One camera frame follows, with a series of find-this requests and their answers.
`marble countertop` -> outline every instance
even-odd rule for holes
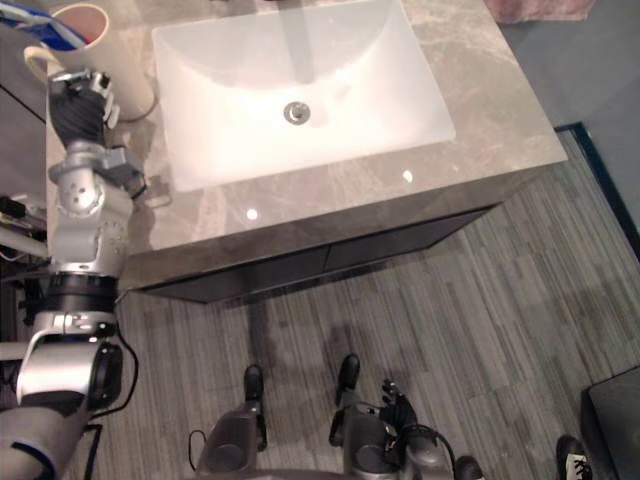
[[[278,8],[264,0],[94,3],[110,13],[155,87],[154,27]],[[304,1],[305,6],[333,3],[338,0]],[[117,128],[118,141],[144,159],[149,182],[130,224],[132,256],[122,279],[125,286],[150,285],[490,205],[504,200],[539,167],[566,159],[482,0],[403,3],[456,138],[181,193],[172,186],[156,106],[144,120]],[[47,164],[63,156],[48,126]],[[410,183],[403,177],[405,170],[412,172]],[[49,182],[50,226],[56,223],[54,194]],[[246,214],[250,209],[257,211],[255,219]]]

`gray carpet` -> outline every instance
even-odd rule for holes
[[[189,431],[239,402],[251,362],[266,373],[259,465],[339,471],[327,436],[349,351],[365,397],[379,400],[391,376],[487,478],[555,478],[556,438],[579,434],[580,391],[640,363],[638,262],[578,146],[561,138],[570,162],[431,250],[364,275],[206,307],[129,295],[119,314],[140,382],[105,421],[94,478],[188,477]],[[89,443],[68,479],[81,478]]]

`sink drain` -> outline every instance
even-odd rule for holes
[[[302,125],[311,117],[309,105],[302,102],[291,102],[284,107],[284,119],[293,125]]]

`gray wall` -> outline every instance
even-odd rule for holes
[[[34,1],[22,1],[37,8]],[[0,194],[45,195],[45,88],[24,66],[28,35],[0,26]]]

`pink towel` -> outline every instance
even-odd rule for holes
[[[596,0],[485,0],[499,23],[584,20]]]

